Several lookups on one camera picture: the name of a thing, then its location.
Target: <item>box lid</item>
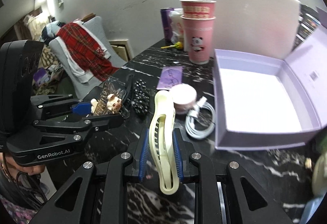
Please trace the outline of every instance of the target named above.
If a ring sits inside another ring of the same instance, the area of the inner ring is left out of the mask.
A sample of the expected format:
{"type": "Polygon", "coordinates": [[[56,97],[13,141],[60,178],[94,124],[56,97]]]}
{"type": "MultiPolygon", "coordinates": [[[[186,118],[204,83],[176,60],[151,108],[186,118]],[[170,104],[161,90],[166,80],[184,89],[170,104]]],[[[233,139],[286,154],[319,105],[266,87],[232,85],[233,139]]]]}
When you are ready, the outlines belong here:
{"type": "Polygon", "coordinates": [[[321,25],[285,58],[305,88],[321,127],[327,125],[327,13],[318,9],[321,25]]]}

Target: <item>white charging cable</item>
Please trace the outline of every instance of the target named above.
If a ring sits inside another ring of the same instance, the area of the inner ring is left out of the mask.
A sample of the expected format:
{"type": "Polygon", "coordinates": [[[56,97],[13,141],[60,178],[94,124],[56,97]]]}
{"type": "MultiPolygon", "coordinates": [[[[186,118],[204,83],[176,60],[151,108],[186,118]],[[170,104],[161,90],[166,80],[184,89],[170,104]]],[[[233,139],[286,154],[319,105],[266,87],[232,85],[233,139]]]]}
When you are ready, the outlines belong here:
{"type": "Polygon", "coordinates": [[[214,131],[214,129],[215,129],[215,119],[216,119],[215,109],[207,102],[206,97],[202,97],[196,103],[196,105],[193,107],[193,109],[188,112],[188,114],[186,116],[186,121],[185,121],[186,132],[192,138],[195,138],[195,139],[198,139],[198,140],[204,139],[214,131]],[[200,109],[209,110],[211,112],[211,116],[212,116],[211,117],[211,124],[205,130],[196,130],[195,125],[194,125],[194,120],[198,119],[200,109]]]}

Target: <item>purple can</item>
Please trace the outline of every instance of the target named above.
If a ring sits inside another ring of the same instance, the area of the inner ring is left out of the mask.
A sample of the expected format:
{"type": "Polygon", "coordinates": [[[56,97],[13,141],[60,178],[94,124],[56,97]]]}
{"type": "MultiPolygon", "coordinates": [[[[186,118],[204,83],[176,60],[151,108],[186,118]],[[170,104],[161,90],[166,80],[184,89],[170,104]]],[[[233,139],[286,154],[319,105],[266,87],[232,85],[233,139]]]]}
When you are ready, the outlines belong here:
{"type": "Polygon", "coordinates": [[[173,31],[171,29],[171,19],[169,17],[169,13],[171,11],[173,11],[174,8],[173,7],[166,7],[166,8],[162,8],[160,10],[160,14],[161,14],[161,20],[162,20],[162,27],[164,28],[164,35],[165,35],[165,40],[166,41],[170,41],[171,37],[173,36],[173,31]]]}

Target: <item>cup rim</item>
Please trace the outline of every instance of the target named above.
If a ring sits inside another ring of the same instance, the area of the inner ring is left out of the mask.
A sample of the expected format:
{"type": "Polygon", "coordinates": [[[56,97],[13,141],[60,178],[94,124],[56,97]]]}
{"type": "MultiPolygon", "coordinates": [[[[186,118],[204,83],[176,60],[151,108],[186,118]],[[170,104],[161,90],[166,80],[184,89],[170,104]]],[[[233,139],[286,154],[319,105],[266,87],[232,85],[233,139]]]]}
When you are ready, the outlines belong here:
{"type": "Polygon", "coordinates": [[[188,17],[184,17],[184,15],[182,15],[181,18],[183,18],[183,19],[190,19],[190,20],[213,20],[216,17],[211,17],[211,18],[188,18],[188,17]]]}
{"type": "Polygon", "coordinates": [[[195,2],[195,3],[217,3],[213,0],[179,0],[180,2],[195,2]]]}

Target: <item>red plaid blanket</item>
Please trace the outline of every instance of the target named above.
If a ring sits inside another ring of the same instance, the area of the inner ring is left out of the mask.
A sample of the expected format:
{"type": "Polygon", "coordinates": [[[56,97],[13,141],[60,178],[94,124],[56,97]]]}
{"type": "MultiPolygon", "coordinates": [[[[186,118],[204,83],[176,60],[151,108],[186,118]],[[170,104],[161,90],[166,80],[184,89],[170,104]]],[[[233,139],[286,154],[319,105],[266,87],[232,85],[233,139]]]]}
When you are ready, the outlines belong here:
{"type": "Polygon", "coordinates": [[[63,39],[73,60],[84,71],[90,70],[93,75],[105,81],[119,68],[113,67],[105,57],[97,41],[85,29],[76,23],[67,23],[57,33],[63,39]]]}

